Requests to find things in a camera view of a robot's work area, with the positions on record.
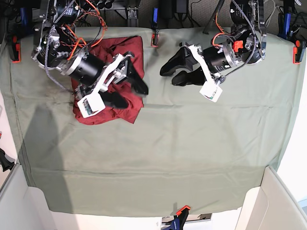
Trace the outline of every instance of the cable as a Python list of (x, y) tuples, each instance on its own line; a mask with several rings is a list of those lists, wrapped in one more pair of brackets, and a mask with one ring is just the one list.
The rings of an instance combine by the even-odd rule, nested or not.
[(85, 0), (85, 1), (86, 1), (88, 4), (90, 4), (91, 7), (92, 7), (94, 10), (96, 10), (97, 14), (100, 16), (100, 12), (99, 12), (98, 8), (95, 7), (89, 0)]
[(218, 4), (217, 4), (217, 6), (216, 6), (216, 8), (215, 8), (215, 10), (214, 10), (210, 20), (209, 20), (209, 22), (207, 23), (205, 29), (202, 32), (203, 34), (208, 34), (208, 30), (211, 28), (212, 23), (213, 23), (213, 21), (214, 21), (214, 19), (216, 17), (216, 14), (220, 12), (222, 6), (224, 5), (224, 2), (225, 2), (225, 0), (219, 0)]
[(200, 3), (201, 1), (202, 1), (202, 0), (198, 0), (198, 1), (195, 1), (195, 2), (192, 2), (192, 3), (191, 3), (191, 20), (192, 20), (193, 22), (195, 22), (195, 24), (196, 24), (198, 27), (201, 27), (201, 25), (200, 25), (196, 20), (193, 19), (193, 4)]
[(216, 24), (217, 28), (221, 31), (221, 33), (224, 33), (224, 30), (221, 28), (221, 26), (217, 22), (217, 15), (218, 15), (218, 13), (216, 13), (216, 16), (215, 16), (215, 24)]
[(300, 27), (298, 27), (296, 30), (293, 31), (293, 33), (295, 34), (296, 32), (298, 32), (300, 29)]
[(98, 36), (99, 36), (99, 34), (100, 34), (100, 32), (101, 32), (101, 29), (102, 29), (102, 25), (100, 25), (99, 31), (98, 31), (96, 37), (95, 37), (91, 42), (89, 42), (89, 43), (86, 44), (84, 47), (82, 47), (79, 51), (81, 51), (81, 50), (83, 50), (83, 49), (85, 49), (85, 48), (87, 49), (88, 47), (90, 47), (90, 46), (94, 43), (94, 41), (98, 38)]
[(180, 22), (181, 27), (184, 28), (183, 22), (189, 17), (189, 14), (186, 13), (184, 18), (183, 18), (184, 15), (183, 13), (176, 13), (176, 14), (178, 15), (178, 19), (174, 15), (175, 20)]
[[(75, 39), (79, 39), (79, 37), (72, 31), (72, 29), (68, 26), (68, 25), (65, 25), (65, 27), (69, 30), (69, 32), (74, 36)], [(84, 45), (86, 45), (86, 41), (80, 37), (80, 40), (83, 41)]]
[(72, 58), (73, 53), (76, 51), (76, 48), (77, 48), (79, 42), (80, 42), (82, 39), (83, 39), (83, 38), (78, 38), (76, 44), (73, 45), (73, 49), (72, 49), (72, 51), (71, 51), (71, 55), (70, 55), (70, 56), (68, 57), (68, 59), (67, 59), (68, 61)]
[(101, 34), (101, 38), (100, 38), (97, 42), (95, 42), (94, 44), (92, 44), (91, 47), (94, 47), (95, 45), (99, 44), (99, 43), (101, 42), (101, 40), (103, 39), (104, 34), (105, 34), (105, 30), (103, 29), (103, 30), (102, 30), (102, 34)]
[(47, 35), (47, 43), (46, 43), (46, 51), (45, 51), (45, 71), (47, 76), (55, 83), (57, 84), (60, 88), (62, 88), (65, 91), (71, 92), (69, 89), (67, 89), (66, 87), (64, 87), (61, 83), (59, 83), (57, 80), (55, 80), (51, 74), (49, 73), (49, 69), (48, 69), (48, 54), (49, 54), (49, 44), (50, 44), (50, 39), (51, 39), (51, 35), (53, 33), (53, 31), (56, 28), (56, 24), (59, 22), (59, 20), (66, 14), (67, 10), (73, 5), (73, 3), (75, 2), (75, 0), (71, 0), (69, 2), (69, 4), (65, 7), (64, 11), (61, 13), (61, 15), (59, 17), (57, 17), (57, 19), (54, 21), (54, 23), (52, 24), (52, 27)]
[(265, 26), (266, 26), (266, 27), (269, 26), (269, 24), (270, 24), (270, 22), (271, 22), (271, 19), (272, 19), (272, 17), (273, 17), (273, 14), (275, 13), (275, 10), (278, 8), (278, 6), (276, 6), (275, 1), (274, 1), (274, 0), (271, 0), (271, 1), (272, 1), (273, 4), (274, 4), (274, 9), (273, 9), (272, 13), (269, 15), (269, 17), (267, 18), (267, 20), (265, 21)]
[(217, 35), (215, 35), (214, 36), (214, 38), (212, 39), (212, 45), (213, 46), (215, 46), (215, 47), (222, 47), (221, 45), (219, 45), (219, 44), (215, 44), (214, 42), (215, 42), (215, 39), (218, 37), (218, 36), (220, 36), (220, 35), (223, 35), (224, 33), (218, 33)]
[(246, 60), (246, 62), (244, 62), (244, 64), (238, 68), (236, 68), (235, 70), (227, 73), (225, 75), (225, 77), (227, 77), (228, 75), (234, 73), (235, 71), (241, 69), (243, 66), (245, 66), (251, 59), (252, 57), (254, 56), (254, 53), (256, 52), (256, 45), (257, 45), (257, 40), (256, 40), (256, 32), (255, 32), (255, 29), (253, 27), (253, 25), (251, 24), (250, 20), (248, 19), (248, 17), (245, 15), (245, 13), (243, 12), (243, 10), (239, 7), (239, 5), (236, 3), (235, 0), (232, 0), (232, 2), (234, 3), (234, 5), (236, 6), (236, 8), (240, 11), (240, 13), (242, 14), (242, 16), (245, 18), (245, 20), (247, 21), (247, 23), (249, 24), (250, 28), (251, 28), (251, 31), (252, 31), (252, 34), (253, 34), (253, 37), (254, 37), (254, 47), (253, 47), (253, 50), (252, 52), (250, 53), (248, 59)]

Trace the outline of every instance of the orange wire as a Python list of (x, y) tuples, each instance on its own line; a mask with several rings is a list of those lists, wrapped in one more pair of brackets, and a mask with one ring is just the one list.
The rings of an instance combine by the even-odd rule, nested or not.
[(98, 15), (100, 15), (99, 10), (98, 10), (89, 0), (86, 0), (86, 2), (87, 2), (88, 4), (90, 4), (91, 7), (93, 7), (93, 8), (96, 10), (96, 12), (97, 12)]
[[(66, 28), (72, 33), (72, 35), (75, 36), (76, 39), (79, 39), (79, 37), (73, 32), (73, 30), (72, 30), (68, 25), (65, 25), (65, 26), (66, 26)], [(85, 41), (82, 37), (80, 37), (80, 39), (81, 39), (81, 41), (83, 41), (83, 43), (86, 45), (86, 41)]]
[(218, 44), (215, 44), (214, 42), (215, 42), (215, 39), (219, 36), (219, 35), (223, 35), (224, 33), (218, 33), (216, 36), (214, 36), (214, 38), (213, 38), (213, 40), (212, 40), (212, 45), (213, 46), (219, 46), (219, 47), (221, 47), (220, 45), (218, 45)]
[(217, 23), (217, 13), (216, 13), (216, 16), (215, 16), (215, 24), (216, 24), (217, 28), (219, 28), (219, 30), (224, 34), (224, 30), (221, 28), (219, 23)]
[(71, 55), (69, 56), (69, 58), (68, 58), (67, 60), (70, 60), (70, 59), (72, 58), (73, 53), (76, 51), (76, 48), (77, 48), (77, 46), (78, 46), (78, 44), (79, 44), (80, 41), (81, 41), (81, 39), (78, 38), (76, 44), (73, 46), (73, 49), (72, 49), (72, 51), (71, 51)]

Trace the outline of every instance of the blue tool handle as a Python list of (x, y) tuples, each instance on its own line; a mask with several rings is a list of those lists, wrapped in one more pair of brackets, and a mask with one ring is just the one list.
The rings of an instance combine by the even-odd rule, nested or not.
[(153, 11), (153, 23), (158, 23), (158, 8), (154, 8)]
[(289, 29), (290, 29), (290, 21), (291, 21), (291, 14), (286, 13), (284, 16), (284, 22), (283, 22), (283, 34), (282, 34), (283, 39), (287, 39)]
[(20, 17), (21, 17), (21, 23), (24, 27), (27, 27), (28, 25), (28, 15), (27, 15), (27, 9), (26, 8), (20, 8)]
[(175, 218), (172, 222), (171, 222), (171, 226), (167, 227), (166, 229), (163, 230), (179, 230), (180, 229), (180, 221), (178, 218)]

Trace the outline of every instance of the red clamp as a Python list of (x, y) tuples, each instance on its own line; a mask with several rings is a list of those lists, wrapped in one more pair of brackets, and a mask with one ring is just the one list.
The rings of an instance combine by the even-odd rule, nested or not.
[(297, 40), (293, 48), (293, 64), (301, 64), (306, 50), (306, 42)]
[(8, 35), (7, 43), (12, 63), (21, 62), (21, 47), (20, 43), (17, 42), (17, 37)]
[(159, 30), (156, 29), (154, 31), (154, 34), (152, 35), (152, 47), (158, 47), (159, 46)]
[(235, 53), (239, 52), (239, 49), (243, 49), (243, 41), (235, 41), (232, 48)]

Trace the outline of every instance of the orange clamp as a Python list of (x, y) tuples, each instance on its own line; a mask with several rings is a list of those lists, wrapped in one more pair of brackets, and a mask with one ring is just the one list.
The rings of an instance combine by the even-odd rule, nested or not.
[(239, 49), (243, 49), (243, 41), (235, 41), (232, 48), (234, 49), (235, 53), (237, 53)]
[(182, 213), (182, 211), (184, 210), (184, 209), (188, 209), (188, 210), (191, 210), (191, 208), (188, 206), (188, 205), (185, 205), (183, 208), (181, 208), (178, 212), (176, 212), (176, 215), (177, 216), (179, 216), (181, 213)]
[(297, 47), (293, 47), (293, 64), (299, 65), (300, 62), (295, 61), (296, 55), (297, 55)]

